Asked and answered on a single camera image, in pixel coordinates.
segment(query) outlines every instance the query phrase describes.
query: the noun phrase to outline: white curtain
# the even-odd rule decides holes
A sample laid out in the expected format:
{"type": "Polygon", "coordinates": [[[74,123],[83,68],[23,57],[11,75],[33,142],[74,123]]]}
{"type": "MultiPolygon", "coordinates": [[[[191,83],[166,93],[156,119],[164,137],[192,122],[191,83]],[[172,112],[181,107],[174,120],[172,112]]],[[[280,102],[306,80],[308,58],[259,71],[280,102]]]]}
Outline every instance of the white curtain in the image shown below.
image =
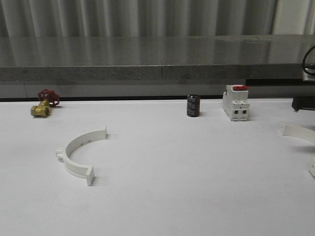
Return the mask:
{"type": "Polygon", "coordinates": [[[315,0],[1,0],[0,36],[314,34],[315,0]]]}

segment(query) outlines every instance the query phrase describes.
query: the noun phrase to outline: black cable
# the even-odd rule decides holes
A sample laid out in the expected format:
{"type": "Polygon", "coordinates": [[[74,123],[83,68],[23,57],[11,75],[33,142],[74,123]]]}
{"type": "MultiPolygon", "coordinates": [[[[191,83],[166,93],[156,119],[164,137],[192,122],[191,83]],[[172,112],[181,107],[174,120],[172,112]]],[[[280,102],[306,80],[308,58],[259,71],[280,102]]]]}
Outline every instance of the black cable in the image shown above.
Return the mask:
{"type": "Polygon", "coordinates": [[[302,69],[303,69],[303,71],[304,71],[306,74],[312,75],[312,76],[315,76],[315,73],[311,73],[311,72],[309,72],[309,71],[306,70],[306,68],[305,68],[305,61],[306,61],[307,56],[310,54],[311,51],[313,51],[314,48],[315,48],[315,45],[312,46],[312,47],[305,53],[305,55],[304,55],[304,57],[303,57],[303,61],[302,61],[302,69]]]}

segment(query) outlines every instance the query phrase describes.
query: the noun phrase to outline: brass fitting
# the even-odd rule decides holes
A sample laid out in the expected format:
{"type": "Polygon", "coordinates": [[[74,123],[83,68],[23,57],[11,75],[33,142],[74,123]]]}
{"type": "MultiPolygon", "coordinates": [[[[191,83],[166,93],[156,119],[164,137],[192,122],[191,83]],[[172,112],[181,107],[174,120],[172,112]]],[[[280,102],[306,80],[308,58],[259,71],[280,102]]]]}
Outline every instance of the brass fitting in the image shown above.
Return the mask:
{"type": "Polygon", "coordinates": [[[47,117],[49,116],[49,100],[45,98],[38,106],[31,107],[31,115],[33,117],[47,117]]]}

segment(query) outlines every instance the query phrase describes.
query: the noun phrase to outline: electrolytic capacitor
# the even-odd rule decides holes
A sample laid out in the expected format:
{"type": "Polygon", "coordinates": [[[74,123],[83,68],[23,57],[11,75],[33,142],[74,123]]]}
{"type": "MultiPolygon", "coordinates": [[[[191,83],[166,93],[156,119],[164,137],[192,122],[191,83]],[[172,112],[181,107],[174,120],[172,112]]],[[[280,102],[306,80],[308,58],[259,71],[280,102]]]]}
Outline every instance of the electrolytic capacitor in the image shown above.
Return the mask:
{"type": "Polygon", "coordinates": [[[191,94],[187,96],[187,116],[197,117],[200,113],[200,96],[191,94]]]}

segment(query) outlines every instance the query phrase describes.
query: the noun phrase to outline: white circuit breaker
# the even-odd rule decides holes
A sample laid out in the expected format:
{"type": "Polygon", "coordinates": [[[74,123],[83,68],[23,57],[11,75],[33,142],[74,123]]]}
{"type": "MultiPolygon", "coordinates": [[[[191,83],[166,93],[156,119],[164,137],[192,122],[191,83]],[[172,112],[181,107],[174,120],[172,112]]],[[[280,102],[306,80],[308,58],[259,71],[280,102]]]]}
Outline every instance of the white circuit breaker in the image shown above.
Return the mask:
{"type": "Polygon", "coordinates": [[[223,93],[223,109],[232,121],[247,121],[250,104],[247,101],[248,87],[227,85],[223,93]]]}

